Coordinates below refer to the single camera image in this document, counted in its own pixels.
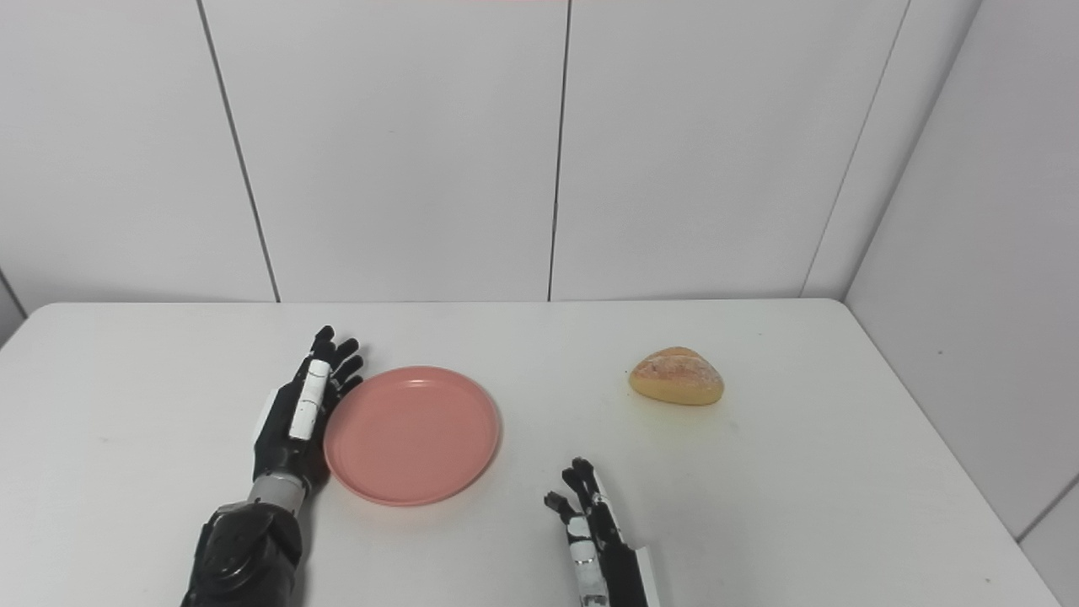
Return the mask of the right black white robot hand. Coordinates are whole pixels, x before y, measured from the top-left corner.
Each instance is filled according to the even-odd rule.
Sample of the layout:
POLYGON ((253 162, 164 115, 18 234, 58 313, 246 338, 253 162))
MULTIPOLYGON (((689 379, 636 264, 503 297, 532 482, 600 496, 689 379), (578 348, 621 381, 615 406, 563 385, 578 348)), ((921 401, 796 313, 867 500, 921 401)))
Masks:
POLYGON ((659 606, 663 602, 648 549, 632 548, 625 541, 595 465, 577 457, 561 477, 579 506, 574 507, 558 492, 548 492, 544 503, 566 532, 579 604, 659 606))

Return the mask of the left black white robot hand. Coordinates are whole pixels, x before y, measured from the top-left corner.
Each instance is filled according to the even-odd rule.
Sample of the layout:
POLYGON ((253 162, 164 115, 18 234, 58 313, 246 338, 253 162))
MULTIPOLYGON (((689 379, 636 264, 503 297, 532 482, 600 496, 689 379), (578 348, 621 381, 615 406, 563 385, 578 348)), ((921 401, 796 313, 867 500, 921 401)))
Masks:
POLYGON ((273 395, 255 438, 255 481, 285 473, 300 480, 305 491, 327 482, 326 430, 336 408, 363 382, 359 350, 355 337, 338 341, 334 326, 317 331, 293 380, 273 395))

